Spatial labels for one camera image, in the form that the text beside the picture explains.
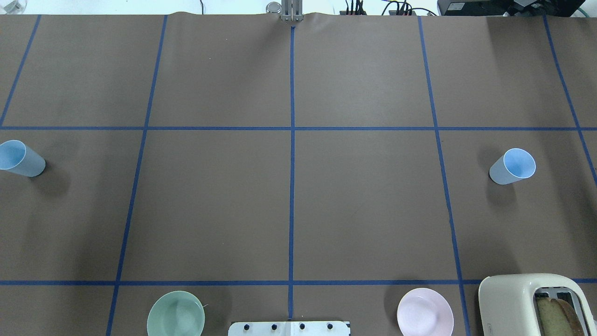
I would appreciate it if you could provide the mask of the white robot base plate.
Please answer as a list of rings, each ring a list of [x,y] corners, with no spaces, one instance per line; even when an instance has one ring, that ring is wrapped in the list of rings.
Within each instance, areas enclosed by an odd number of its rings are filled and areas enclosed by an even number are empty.
[[[229,336],[350,336],[349,322],[344,321],[279,321],[235,322]]]

